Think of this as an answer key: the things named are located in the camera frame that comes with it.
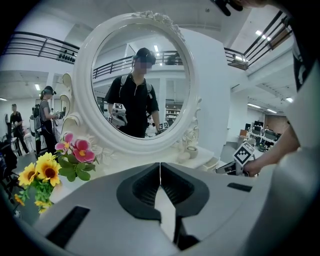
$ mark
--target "ceiling light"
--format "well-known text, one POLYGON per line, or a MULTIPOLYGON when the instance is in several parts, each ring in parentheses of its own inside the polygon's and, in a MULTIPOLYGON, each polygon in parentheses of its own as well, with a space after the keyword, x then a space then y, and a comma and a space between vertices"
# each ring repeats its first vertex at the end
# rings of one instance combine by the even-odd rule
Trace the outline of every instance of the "ceiling light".
POLYGON ((273 110, 271 110, 271 109, 267 109, 269 112, 272 112, 272 113, 277 113, 276 111, 273 111, 273 110))
POLYGON ((260 106, 253 105, 253 104, 251 104, 251 103, 248 103, 247 105, 248 105, 248 106, 251 106, 251 107, 254 107, 254 108, 257 108, 257 109, 260 109, 260 108, 261 108, 260 106))
POLYGON ((286 98, 286 100, 288 101, 288 102, 293 102, 294 100, 292 99, 292 98, 290 98, 290 97, 288 97, 288 98, 286 98))

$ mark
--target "woman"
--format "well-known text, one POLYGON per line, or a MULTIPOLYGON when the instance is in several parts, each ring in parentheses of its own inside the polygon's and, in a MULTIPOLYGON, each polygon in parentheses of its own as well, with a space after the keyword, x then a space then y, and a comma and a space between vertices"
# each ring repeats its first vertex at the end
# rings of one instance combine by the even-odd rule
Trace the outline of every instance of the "woman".
POLYGON ((45 139, 48 153, 52 154, 56 152, 56 139, 53 133, 51 119, 58 118, 57 115, 50 114, 48 100, 52 98, 53 94, 56 94, 54 89, 51 86, 46 86, 40 94, 41 103, 39 105, 42 135, 45 139))

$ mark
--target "mirror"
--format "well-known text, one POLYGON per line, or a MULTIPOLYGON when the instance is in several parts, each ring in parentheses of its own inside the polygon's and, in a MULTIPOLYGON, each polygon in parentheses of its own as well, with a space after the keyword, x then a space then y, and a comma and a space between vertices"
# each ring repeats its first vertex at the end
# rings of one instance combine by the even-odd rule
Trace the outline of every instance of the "mirror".
POLYGON ((190 82, 174 44, 148 24, 126 25, 102 42, 91 85, 97 108, 115 129, 154 139, 179 121, 190 82))

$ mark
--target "man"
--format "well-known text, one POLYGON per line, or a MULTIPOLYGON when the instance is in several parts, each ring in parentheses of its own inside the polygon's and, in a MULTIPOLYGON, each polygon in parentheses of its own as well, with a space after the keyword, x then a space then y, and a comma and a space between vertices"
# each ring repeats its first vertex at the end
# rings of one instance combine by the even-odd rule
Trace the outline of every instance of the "man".
POLYGON ((17 111, 16 104, 12 104, 12 111, 13 113, 10 116, 10 123, 13 124, 13 136, 16 137, 16 141, 19 149, 19 155, 21 154, 19 141, 21 142, 24 152, 28 154, 29 150, 24 141, 24 135, 22 130, 22 117, 21 117, 21 114, 17 111))
POLYGON ((152 115, 155 127, 159 129, 159 107, 156 93, 152 85, 147 84, 145 74, 156 63, 153 53, 147 48, 141 48, 133 56, 133 71, 122 84, 122 76, 117 77, 107 92, 104 101, 108 103, 111 114, 114 103, 123 104, 126 111, 127 125, 117 127, 121 132, 144 138, 148 126, 146 112, 152 115))
MULTIPOLYGON (((218 7, 225 12, 225 3, 229 3, 234 9, 241 10, 241 7, 264 7, 265 5, 272 5, 280 10, 286 12, 289 19, 295 43, 293 45, 293 67, 297 91, 301 88, 311 71, 317 59, 318 50, 313 51, 314 41, 310 40, 309 28, 310 24, 317 23, 316 1, 310 1, 306 4, 301 4, 299 1, 288 0, 228 0, 216 2, 218 7)), ((294 152, 298 149, 300 143, 295 131, 290 125, 287 130, 281 135, 277 143, 271 150, 264 153, 256 160, 249 161, 244 170, 249 173, 251 177, 258 174, 264 166, 277 164, 286 154, 294 152)))

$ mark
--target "baseball cap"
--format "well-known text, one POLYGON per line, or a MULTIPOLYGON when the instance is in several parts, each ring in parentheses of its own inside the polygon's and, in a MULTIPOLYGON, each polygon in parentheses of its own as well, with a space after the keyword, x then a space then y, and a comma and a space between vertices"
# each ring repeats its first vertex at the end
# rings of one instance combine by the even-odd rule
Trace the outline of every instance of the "baseball cap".
POLYGON ((141 62, 149 62, 152 63, 152 65, 156 63, 156 57, 154 53, 145 47, 139 49, 134 58, 140 58, 141 62))

